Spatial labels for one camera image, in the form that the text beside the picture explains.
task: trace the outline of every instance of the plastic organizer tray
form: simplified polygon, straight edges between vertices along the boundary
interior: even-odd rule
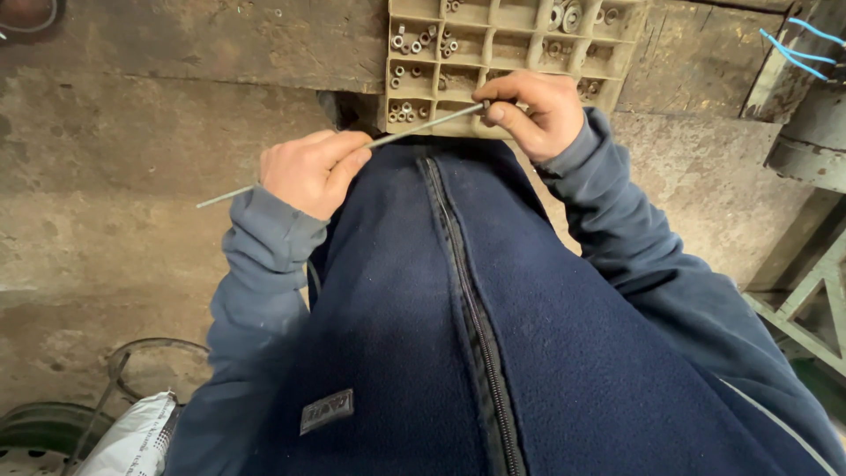
[[[516,69],[571,76],[585,106],[610,113],[643,30],[647,1],[390,0],[385,128],[398,133],[467,108],[473,90]],[[576,4],[580,15],[574,17]],[[550,30],[556,20],[563,26]],[[403,46],[396,47],[401,26]],[[429,37],[432,26],[435,35]],[[509,138],[477,115],[420,134]]]

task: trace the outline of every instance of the white bag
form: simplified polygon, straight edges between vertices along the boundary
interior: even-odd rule
[[[169,391],[135,403],[103,435],[75,476],[157,476],[179,407]]]

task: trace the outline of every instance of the jacket logo patch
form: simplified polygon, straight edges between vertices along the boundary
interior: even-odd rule
[[[353,389],[341,390],[334,395],[321,398],[303,407],[303,417],[299,421],[299,435],[302,436],[315,428],[339,418],[353,414]]]

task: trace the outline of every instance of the metal pipe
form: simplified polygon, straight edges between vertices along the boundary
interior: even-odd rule
[[[384,136],[382,139],[378,139],[378,140],[375,140],[375,141],[370,142],[368,144],[365,144],[364,146],[362,146],[362,148],[372,149],[373,147],[379,147],[379,146],[384,146],[385,144],[390,144],[391,142],[398,141],[399,139],[402,139],[403,137],[411,136],[415,132],[419,132],[419,131],[424,130],[424,129],[429,129],[430,127],[435,127],[436,125],[443,124],[443,123],[445,123],[449,120],[453,120],[455,118],[465,116],[467,114],[472,114],[472,113],[475,113],[477,111],[481,111],[482,109],[487,109],[490,105],[491,105],[491,103],[487,100],[485,100],[484,102],[479,102],[478,104],[474,104],[473,106],[470,106],[469,108],[464,108],[464,109],[461,109],[458,112],[451,113],[449,115],[443,116],[440,119],[435,119],[433,121],[426,122],[424,124],[418,125],[417,127],[412,127],[411,129],[404,130],[403,132],[400,132],[399,134]],[[227,198],[232,198],[233,196],[240,195],[240,194],[242,194],[246,191],[253,190],[255,188],[255,185],[256,184],[248,185],[244,188],[239,188],[236,191],[230,191],[229,193],[224,193],[221,196],[216,196],[216,197],[212,198],[211,200],[206,200],[203,203],[197,203],[197,208],[203,208],[203,207],[206,207],[208,205],[212,205],[214,203],[226,200]]]
[[[129,360],[129,353],[124,354],[124,358],[121,359],[120,364],[118,365],[118,371],[115,373],[112,378],[110,378],[108,382],[108,386],[106,387],[106,391],[103,392],[103,395],[100,397],[100,401],[97,403],[97,406],[94,408],[94,414],[91,415],[91,421],[88,422],[88,426],[85,428],[85,431],[80,436],[80,439],[76,441],[76,448],[74,448],[74,454],[70,455],[68,458],[68,462],[64,464],[64,468],[62,468],[61,476],[68,476],[70,474],[70,469],[74,466],[74,462],[76,458],[80,457],[80,453],[82,452],[82,446],[85,445],[85,441],[88,440],[88,435],[91,434],[91,429],[94,428],[94,422],[97,420],[97,416],[103,409],[103,406],[106,405],[106,400],[114,391],[115,385],[118,383],[118,377],[124,371],[124,367],[126,367],[126,362]]]

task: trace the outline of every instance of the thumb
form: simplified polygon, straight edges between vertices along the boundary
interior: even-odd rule
[[[505,129],[528,152],[543,142],[543,130],[532,121],[523,109],[505,101],[491,104],[485,112],[485,118]]]
[[[371,155],[370,149],[356,149],[350,152],[347,157],[339,160],[332,167],[332,172],[326,180],[327,193],[346,195],[349,182],[353,181],[359,170],[370,160]]]

